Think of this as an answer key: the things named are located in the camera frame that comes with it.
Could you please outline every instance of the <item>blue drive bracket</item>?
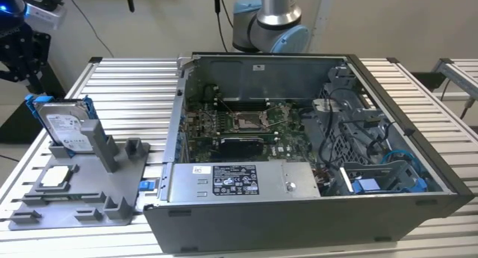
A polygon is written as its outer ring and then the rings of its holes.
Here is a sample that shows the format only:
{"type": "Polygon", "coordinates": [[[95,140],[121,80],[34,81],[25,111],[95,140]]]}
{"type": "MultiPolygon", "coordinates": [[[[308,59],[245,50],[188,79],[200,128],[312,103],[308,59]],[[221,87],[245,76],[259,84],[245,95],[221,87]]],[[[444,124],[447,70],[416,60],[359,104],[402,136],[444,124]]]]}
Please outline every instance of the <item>blue drive bracket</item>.
{"type": "Polygon", "coordinates": [[[427,187],[426,181],[422,178],[418,178],[414,187],[408,188],[408,192],[423,193],[426,192],[427,187]]]}
{"type": "Polygon", "coordinates": [[[26,97],[24,97],[24,103],[26,104],[26,107],[28,107],[28,109],[30,111],[30,114],[33,114],[33,117],[39,120],[43,128],[45,129],[45,131],[47,131],[47,133],[48,133],[48,135],[49,135],[49,137],[51,137],[51,139],[53,141],[53,145],[59,146],[56,144],[55,140],[53,140],[53,136],[52,136],[52,134],[51,134],[51,132],[49,132],[47,126],[45,126],[45,123],[43,122],[40,114],[39,114],[39,112],[37,112],[37,110],[34,108],[34,105],[33,105],[34,102],[37,102],[37,103],[48,103],[48,102],[51,102],[52,99],[53,99],[53,97],[51,97],[51,96],[40,96],[33,100],[33,95],[28,94],[26,97]]]}
{"type": "MultiPolygon", "coordinates": [[[[83,98],[83,102],[84,102],[84,104],[87,106],[87,113],[88,113],[89,119],[92,119],[92,120],[99,119],[96,109],[95,109],[95,106],[92,104],[92,99],[88,97],[88,95],[83,98]]],[[[101,129],[101,131],[103,131],[104,140],[108,141],[108,136],[105,135],[104,129],[101,129]]]]}

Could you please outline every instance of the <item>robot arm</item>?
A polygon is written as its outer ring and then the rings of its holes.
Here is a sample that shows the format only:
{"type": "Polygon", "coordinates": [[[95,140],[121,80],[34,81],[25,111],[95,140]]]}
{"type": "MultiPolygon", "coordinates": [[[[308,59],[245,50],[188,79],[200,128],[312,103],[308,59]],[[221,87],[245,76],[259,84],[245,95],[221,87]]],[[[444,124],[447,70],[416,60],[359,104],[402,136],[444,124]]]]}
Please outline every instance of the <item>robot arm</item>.
{"type": "Polygon", "coordinates": [[[0,62],[8,69],[0,71],[0,79],[25,85],[34,94],[44,92],[40,78],[51,36],[34,31],[25,18],[32,13],[32,20],[56,29],[64,17],[61,4],[61,0],[0,0],[0,62]]]}
{"type": "Polygon", "coordinates": [[[300,53],[310,31],[300,25],[296,0],[237,0],[233,5],[233,42],[236,50],[253,53],[300,53]]]}

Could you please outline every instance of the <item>blue latch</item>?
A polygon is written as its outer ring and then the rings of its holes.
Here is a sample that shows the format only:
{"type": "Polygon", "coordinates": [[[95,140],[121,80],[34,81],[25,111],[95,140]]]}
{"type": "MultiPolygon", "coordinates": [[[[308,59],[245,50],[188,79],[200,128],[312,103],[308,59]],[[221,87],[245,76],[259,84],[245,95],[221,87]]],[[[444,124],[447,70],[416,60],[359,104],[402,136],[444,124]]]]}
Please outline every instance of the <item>blue latch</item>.
{"type": "Polygon", "coordinates": [[[48,103],[53,100],[52,96],[40,96],[34,99],[34,103],[48,103]]]}
{"type": "Polygon", "coordinates": [[[426,181],[422,178],[418,178],[414,187],[410,188],[410,192],[423,193],[426,192],[426,188],[427,188],[426,181]]]}
{"type": "Polygon", "coordinates": [[[92,99],[88,97],[88,95],[83,98],[83,102],[87,105],[87,113],[89,119],[97,119],[97,114],[96,114],[95,106],[92,104],[92,99]]]}
{"type": "Polygon", "coordinates": [[[155,190],[155,182],[153,181],[141,181],[140,182],[140,191],[153,191],[155,190]]]}
{"type": "Polygon", "coordinates": [[[33,114],[33,117],[39,118],[39,112],[36,111],[36,108],[33,106],[33,95],[32,94],[28,94],[26,97],[24,97],[24,103],[26,104],[26,107],[30,111],[30,114],[33,114]]]}
{"type": "Polygon", "coordinates": [[[380,191],[380,187],[375,179],[355,180],[351,184],[351,188],[356,194],[380,191]]]}

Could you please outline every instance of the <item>slotted metal surface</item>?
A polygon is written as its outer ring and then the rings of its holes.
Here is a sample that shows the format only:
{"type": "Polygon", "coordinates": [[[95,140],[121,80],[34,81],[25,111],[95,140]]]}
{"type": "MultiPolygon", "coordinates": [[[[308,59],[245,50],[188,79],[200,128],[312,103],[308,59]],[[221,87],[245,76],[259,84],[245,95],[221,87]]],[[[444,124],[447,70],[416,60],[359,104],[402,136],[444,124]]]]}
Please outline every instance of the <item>slotted metal surface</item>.
{"type": "MultiPolygon", "coordinates": [[[[456,174],[478,193],[478,140],[474,133],[399,64],[391,64],[384,59],[362,61],[456,174]]],[[[105,132],[116,140],[140,137],[152,144],[143,175],[148,179],[157,178],[161,173],[173,86],[177,81],[175,69],[175,59],[104,59],[99,64],[88,65],[68,93],[68,97],[92,97],[105,132]]],[[[39,177],[40,170],[36,168],[43,167],[49,159],[47,146],[48,139],[45,132],[41,132],[0,189],[0,256],[160,256],[160,247],[140,213],[132,224],[124,227],[8,231],[10,212],[20,206],[18,199],[39,177]]],[[[149,198],[153,198],[152,193],[140,193],[139,205],[147,203],[149,198]]],[[[478,199],[474,199],[451,217],[426,221],[399,242],[204,257],[408,258],[475,257],[476,254],[478,199]]]]}
{"type": "Polygon", "coordinates": [[[478,59],[440,59],[432,71],[446,75],[459,88],[478,99],[478,59]]]}

